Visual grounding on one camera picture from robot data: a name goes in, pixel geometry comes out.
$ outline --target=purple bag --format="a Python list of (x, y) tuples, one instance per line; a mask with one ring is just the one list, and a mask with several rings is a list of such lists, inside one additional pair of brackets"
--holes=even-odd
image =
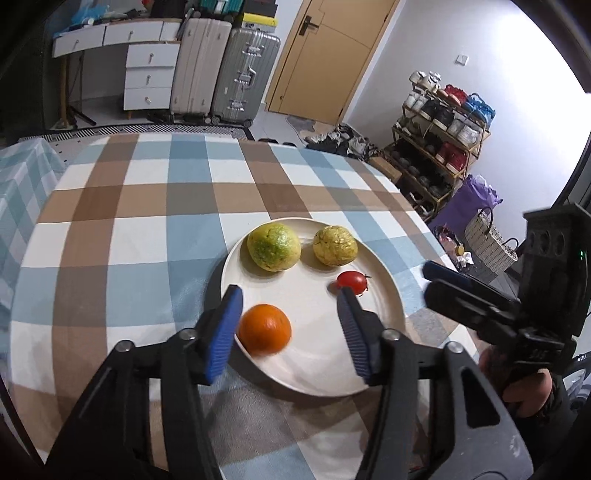
[(434, 232), (438, 226), (446, 226), (456, 235), (464, 237), (468, 223), (478, 210), (484, 207), (492, 210), (502, 201), (484, 178), (470, 174), (447, 205), (429, 223), (429, 228)]

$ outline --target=wooden door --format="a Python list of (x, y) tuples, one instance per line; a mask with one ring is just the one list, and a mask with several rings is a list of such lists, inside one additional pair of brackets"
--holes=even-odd
[(311, 0), (269, 110), (337, 123), (396, 2)]

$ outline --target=white desk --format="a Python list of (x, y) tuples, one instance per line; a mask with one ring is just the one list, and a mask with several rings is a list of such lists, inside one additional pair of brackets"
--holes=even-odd
[(104, 45), (130, 44), (125, 65), (124, 110), (169, 108), (180, 47), (176, 41), (180, 24), (177, 18), (138, 18), (84, 27), (57, 37), (53, 56), (62, 57), (60, 97), (64, 125), (68, 125), (69, 54)]

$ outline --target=cherry tomato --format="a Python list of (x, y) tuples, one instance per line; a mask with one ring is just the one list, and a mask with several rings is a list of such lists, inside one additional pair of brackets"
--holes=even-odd
[(362, 273), (349, 270), (336, 277), (336, 284), (339, 288), (350, 287), (355, 295), (360, 295), (368, 289), (368, 278), (370, 277)]

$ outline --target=green fruit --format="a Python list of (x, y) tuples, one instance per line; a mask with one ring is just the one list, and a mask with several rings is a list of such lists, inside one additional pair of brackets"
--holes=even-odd
[(293, 267), (301, 255), (300, 239), (282, 223), (266, 223), (254, 229), (246, 246), (255, 263), (269, 272)]
[(314, 236), (314, 255), (324, 265), (342, 267), (357, 258), (357, 240), (344, 227), (325, 226)]

